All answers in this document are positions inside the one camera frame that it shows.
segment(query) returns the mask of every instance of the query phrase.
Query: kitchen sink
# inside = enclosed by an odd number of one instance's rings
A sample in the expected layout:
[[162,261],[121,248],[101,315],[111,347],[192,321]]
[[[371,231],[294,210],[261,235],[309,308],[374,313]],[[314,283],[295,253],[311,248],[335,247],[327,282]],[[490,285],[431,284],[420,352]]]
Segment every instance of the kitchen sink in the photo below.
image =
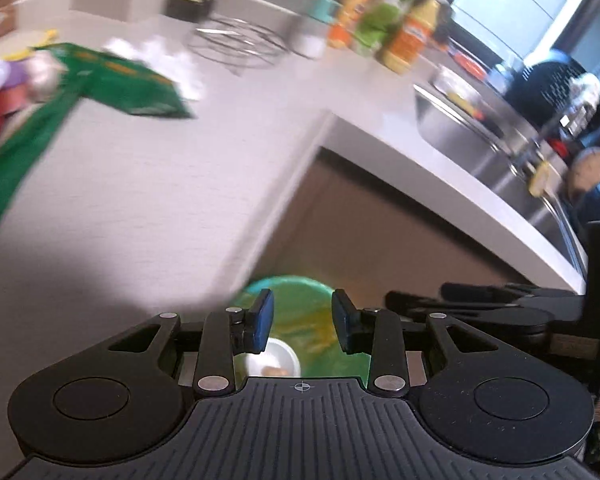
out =
[[441,94],[419,86],[416,116],[422,138],[492,190],[535,227],[584,277],[585,258],[557,198],[535,198],[516,172],[500,139]]

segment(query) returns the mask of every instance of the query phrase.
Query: yellow bottle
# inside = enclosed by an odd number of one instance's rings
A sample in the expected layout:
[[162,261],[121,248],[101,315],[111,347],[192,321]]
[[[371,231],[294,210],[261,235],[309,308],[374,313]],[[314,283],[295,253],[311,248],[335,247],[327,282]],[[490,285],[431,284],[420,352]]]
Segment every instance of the yellow bottle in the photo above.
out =
[[402,74],[411,66],[436,28],[439,9],[437,0],[425,0],[411,9],[402,28],[382,55],[386,67]]
[[356,23],[365,12],[368,0],[344,0],[340,12],[329,31],[328,45],[333,48],[347,48]]

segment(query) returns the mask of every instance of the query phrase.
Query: kitchen countertop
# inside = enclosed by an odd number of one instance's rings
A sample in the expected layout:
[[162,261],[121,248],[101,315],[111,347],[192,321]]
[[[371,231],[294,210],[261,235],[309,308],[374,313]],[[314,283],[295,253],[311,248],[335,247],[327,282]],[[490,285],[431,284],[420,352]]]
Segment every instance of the kitchen countertop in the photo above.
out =
[[[42,23],[98,48],[190,30],[80,12]],[[0,222],[0,474],[19,451],[6,400],[40,368],[142,321],[217,308],[248,279],[306,168],[327,147],[416,199],[539,285],[582,291],[560,253],[418,134],[413,82],[350,51],[236,76],[199,59],[193,120],[83,100]]]

